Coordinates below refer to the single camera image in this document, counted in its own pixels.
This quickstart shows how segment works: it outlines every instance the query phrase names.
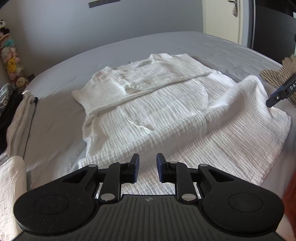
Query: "door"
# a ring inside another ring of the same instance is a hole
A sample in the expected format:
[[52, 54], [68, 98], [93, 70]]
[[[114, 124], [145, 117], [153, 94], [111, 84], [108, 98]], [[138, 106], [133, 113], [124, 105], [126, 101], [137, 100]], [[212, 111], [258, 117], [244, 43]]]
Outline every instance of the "door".
[[235, 6], [228, 0], [203, 0], [204, 33], [241, 44], [240, 0], [237, 1], [238, 17], [232, 14]]

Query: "stuffed animal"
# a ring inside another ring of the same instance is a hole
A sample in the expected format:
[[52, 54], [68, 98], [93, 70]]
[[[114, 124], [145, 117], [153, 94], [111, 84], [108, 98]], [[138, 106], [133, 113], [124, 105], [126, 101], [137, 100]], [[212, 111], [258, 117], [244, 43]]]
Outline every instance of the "stuffed animal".
[[18, 54], [17, 54], [17, 50], [16, 50], [15, 47], [10, 48], [10, 51], [12, 52], [13, 57], [18, 56]]
[[4, 64], [6, 64], [11, 58], [12, 58], [12, 53], [10, 52], [9, 48], [3, 48], [1, 51], [1, 58], [4, 62]]
[[6, 23], [4, 20], [0, 20], [0, 31], [3, 33], [3, 35], [9, 34], [9, 29], [6, 28]]
[[15, 64], [7, 67], [8, 73], [14, 73], [16, 72], [16, 70], [17, 70], [17, 66]]
[[12, 65], [15, 65], [15, 64], [16, 64], [15, 57], [13, 57], [7, 62], [7, 67], [11, 67]]
[[4, 42], [3, 47], [14, 47], [15, 42], [13, 39], [8, 39]]
[[19, 77], [16, 82], [18, 88], [23, 87], [26, 84], [27, 80], [24, 77]]

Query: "white textured cloth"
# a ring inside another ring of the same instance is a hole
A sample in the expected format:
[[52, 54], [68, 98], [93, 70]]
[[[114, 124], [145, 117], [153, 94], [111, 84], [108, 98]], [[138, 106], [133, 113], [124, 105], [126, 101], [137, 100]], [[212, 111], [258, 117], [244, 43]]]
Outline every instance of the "white textured cloth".
[[292, 226], [286, 215], [283, 216], [279, 226], [276, 230], [277, 234], [281, 236], [285, 241], [295, 241]]
[[30, 104], [29, 114], [28, 114], [28, 120], [24, 129], [24, 132], [22, 134], [22, 137], [20, 139], [20, 144], [17, 149], [17, 156], [24, 157], [27, 141], [30, 135], [30, 129], [32, 124], [32, 119], [35, 113], [36, 104], [33, 102]]
[[26, 167], [19, 156], [11, 157], [0, 166], [0, 240], [11, 241], [21, 230], [14, 215], [13, 205], [27, 191]]
[[8, 157], [16, 156], [17, 150], [27, 125], [30, 113], [30, 107], [35, 97], [29, 91], [23, 93], [23, 100], [17, 107], [12, 122], [7, 129], [7, 148], [6, 154]]
[[87, 151], [79, 167], [106, 168], [140, 154], [137, 184], [124, 184], [123, 193], [174, 193], [172, 184], [158, 181], [158, 152], [167, 161], [207, 163], [260, 185], [291, 124], [285, 112], [266, 107], [257, 77], [237, 84], [186, 54], [106, 67], [73, 96], [86, 110]]

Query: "mattress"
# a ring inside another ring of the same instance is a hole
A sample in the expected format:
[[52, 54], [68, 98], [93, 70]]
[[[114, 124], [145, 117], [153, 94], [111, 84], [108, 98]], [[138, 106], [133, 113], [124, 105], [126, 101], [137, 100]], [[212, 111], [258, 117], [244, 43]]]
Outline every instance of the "mattress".
[[[281, 67], [253, 50], [198, 32], [148, 35], [74, 56], [38, 75], [27, 88], [39, 98], [24, 156], [29, 189], [78, 169], [78, 160], [85, 157], [86, 143], [82, 138], [85, 112], [71, 91], [81, 89], [105, 66], [125, 65], [145, 59], [151, 53], [187, 53], [236, 82], [250, 74], [259, 77], [262, 69]], [[269, 95], [274, 92], [268, 83], [263, 85]], [[282, 153], [261, 186], [281, 197], [296, 169], [296, 111], [288, 100], [276, 107], [291, 116], [292, 126]]]

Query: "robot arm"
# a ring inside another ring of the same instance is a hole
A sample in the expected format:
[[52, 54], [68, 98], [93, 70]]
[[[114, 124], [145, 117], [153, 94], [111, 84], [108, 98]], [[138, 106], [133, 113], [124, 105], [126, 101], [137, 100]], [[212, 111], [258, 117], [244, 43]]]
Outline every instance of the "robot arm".
[[296, 74], [293, 74], [280, 88], [266, 101], [267, 107], [273, 107], [277, 102], [287, 99], [296, 91]]
[[284, 207], [274, 193], [207, 164], [156, 159], [175, 195], [121, 195], [121, 184], [137, 181], [138, 154], [108, 169], [88, 165], [16, 201], [23, 233], [15, 240], [282, 240], [275, 230]]

